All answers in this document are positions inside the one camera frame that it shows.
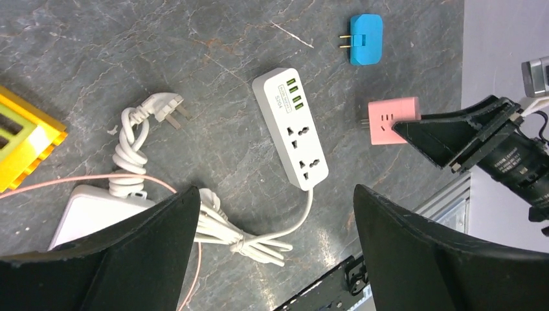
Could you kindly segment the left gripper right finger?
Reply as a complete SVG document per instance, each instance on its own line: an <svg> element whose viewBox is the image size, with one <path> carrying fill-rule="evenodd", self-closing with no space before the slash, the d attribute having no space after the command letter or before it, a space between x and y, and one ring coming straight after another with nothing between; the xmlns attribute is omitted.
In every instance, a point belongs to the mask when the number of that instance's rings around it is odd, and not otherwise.
<svg viewBox="0 0 549 311"><path fill-rule="evenodd" d="M364 185L355 222L378 310L547 310L548 254L466 235Z"/></svg>

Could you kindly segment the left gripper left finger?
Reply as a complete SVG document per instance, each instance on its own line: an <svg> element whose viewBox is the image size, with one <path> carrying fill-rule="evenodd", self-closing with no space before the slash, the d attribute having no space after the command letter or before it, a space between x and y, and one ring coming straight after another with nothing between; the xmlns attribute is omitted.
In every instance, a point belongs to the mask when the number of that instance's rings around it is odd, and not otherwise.
<svg viewBox="0 0 549 311"><path fill-rule="evenodd" d="M1 309L175 310L200 205L190 187L50 251L1 257Z"/></svg>

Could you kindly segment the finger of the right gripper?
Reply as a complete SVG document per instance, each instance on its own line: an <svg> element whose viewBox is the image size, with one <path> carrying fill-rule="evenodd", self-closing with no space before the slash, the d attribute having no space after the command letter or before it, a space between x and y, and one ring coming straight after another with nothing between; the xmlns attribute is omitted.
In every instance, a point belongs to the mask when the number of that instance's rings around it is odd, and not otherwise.
<svg viewBox="0 0 549 311"><path fill-rule="evenodd" d="M459 111L397 121L392 129L439 168L463 173L501 145L523 122L521 105L490 95Z"/></svg>

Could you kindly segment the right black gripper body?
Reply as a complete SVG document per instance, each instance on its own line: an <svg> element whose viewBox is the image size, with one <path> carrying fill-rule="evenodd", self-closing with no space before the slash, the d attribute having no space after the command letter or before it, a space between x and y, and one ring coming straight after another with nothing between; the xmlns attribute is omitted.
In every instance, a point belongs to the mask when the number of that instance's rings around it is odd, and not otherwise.
<svg viewBox="0 0 549 311"><path fill-rule="evenodd" d="M530 222L548 219L548 153L540 140L514 132L477 166L530 204Z"/></svg>

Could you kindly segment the pink cube socket adapter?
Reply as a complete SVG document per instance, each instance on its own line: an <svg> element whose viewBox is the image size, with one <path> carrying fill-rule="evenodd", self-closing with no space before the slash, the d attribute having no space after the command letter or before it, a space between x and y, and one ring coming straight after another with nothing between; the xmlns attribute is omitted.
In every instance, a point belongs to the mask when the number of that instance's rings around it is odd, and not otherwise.
<svg viewBox="0 0 549 311"><path fill-rule="evenodd" d="M418 97L394 98L368 103L366 118L372 145L406 144L393 125L399 121L420 120Z"/></svg>

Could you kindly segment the large white power strip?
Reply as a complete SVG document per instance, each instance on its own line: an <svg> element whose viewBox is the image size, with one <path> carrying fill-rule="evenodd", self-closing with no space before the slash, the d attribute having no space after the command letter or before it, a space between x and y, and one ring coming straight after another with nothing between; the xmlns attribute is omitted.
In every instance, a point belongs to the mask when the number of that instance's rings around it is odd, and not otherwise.
<svg viewBox="0 0 549 311"><path fill-rule="evenodd" d="M106 189L79 185L71 193L49 249L100 231L154 205L145 192L118 198Z"/></svg>

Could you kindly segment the blue plug adapter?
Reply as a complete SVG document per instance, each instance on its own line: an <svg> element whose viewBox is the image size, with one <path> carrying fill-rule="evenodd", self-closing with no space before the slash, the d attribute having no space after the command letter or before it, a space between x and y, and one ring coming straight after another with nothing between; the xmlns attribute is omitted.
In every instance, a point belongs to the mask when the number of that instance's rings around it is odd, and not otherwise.
<svg viewBox="0 0 549 311"><path fill-rule="evenodd" d="M383 53L383 20L377 14L352 16L349 22L350 33L339 36L348 38L349 43L341 48L349 48L349 62L354 66L374 65L381 61Z"/></svg>

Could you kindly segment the small white USB power strip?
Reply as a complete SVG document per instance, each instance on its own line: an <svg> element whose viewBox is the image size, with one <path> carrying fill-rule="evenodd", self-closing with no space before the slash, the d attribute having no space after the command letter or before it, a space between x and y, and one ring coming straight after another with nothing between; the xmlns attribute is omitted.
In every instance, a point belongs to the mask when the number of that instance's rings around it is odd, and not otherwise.
<svg viewBox="0 0 549 311"><path fill-rule="evenodd" d="M252 90L289 182L313 189L329 168L298 71L273 69L255 78Z"/></svg>

